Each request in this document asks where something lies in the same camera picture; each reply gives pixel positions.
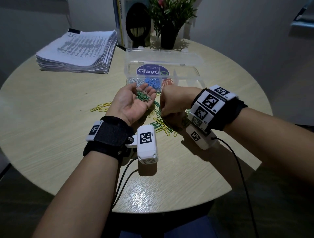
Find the hand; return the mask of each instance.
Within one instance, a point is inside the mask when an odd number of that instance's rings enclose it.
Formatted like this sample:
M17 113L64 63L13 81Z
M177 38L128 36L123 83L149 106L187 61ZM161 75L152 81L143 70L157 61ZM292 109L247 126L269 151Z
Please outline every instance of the hand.
M196 87L179 87L168 85L163 87L160 95L161 116L185 111L191 107L193 100L202 91Z
M148 84L142 84L136 88L136 83L128 84L115 95L106 116L115 116L124 120L129 126L144 115L146 110L153 104L156 98L156 90L151 86L146 88ZM147 95L151 97L148 102L136 99L136 91L145 90Z

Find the wristband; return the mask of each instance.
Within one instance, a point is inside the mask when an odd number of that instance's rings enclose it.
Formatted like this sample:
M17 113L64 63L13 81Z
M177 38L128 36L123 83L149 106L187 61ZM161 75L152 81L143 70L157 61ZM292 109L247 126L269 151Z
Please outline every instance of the wristband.
M211 129L222 131L245 107L236 94L215 85L197 95L187 118L207 133Z
M122 162L124 156L130 152L125 144L133 142L133 128L125 121L114 116L104 116L96 121L86 137L83 156L90 151L107 154Z

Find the round table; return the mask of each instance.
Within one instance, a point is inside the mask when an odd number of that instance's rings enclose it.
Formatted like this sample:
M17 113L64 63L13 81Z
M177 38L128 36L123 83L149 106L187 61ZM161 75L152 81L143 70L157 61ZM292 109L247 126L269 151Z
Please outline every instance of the round table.
M265 93L248 72L209 47L184 41L189 52L205 61L198 71L206 87L218 84L239 95L249 107L272 115ZM0 90L0 146L32 183L55 195L73 172L83 157L86 135L105 114L90 109L112 101L125 85L124 56L116 47L108 74L44 72L33 56L6 80ZM145 124L152 121L147 118ZM259 167L261 162L233 138L214 132L241 159L246 178ZM157 164L135 161L128 168L122 184L132 175L114 212L188 208L220 197L241 183L236 161L223 144L202 151L189 137L164 132L157 133L157 144Z

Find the left hand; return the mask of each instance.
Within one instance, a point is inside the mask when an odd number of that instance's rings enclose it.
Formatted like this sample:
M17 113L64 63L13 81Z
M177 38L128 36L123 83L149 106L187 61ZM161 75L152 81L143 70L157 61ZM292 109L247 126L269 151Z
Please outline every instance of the left hand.
M148 84L142 84L136 88L136 83L132 83L120 88L106 112L106 116L118 117L131 126L144 115L156 98L156 90L151 86L147 86ZM136 99L137 90L141 92L145 90L151 100L143 102Z

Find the clear plastic box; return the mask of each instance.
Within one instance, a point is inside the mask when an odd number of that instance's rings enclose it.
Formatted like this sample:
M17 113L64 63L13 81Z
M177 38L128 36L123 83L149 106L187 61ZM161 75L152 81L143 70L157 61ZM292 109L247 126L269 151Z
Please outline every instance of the clear plastic box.
M202 57L187 51L129 48L126 50L124 73L127 84L138 86L148 83L157 91L165 85L205 88L197 66L204 64Z

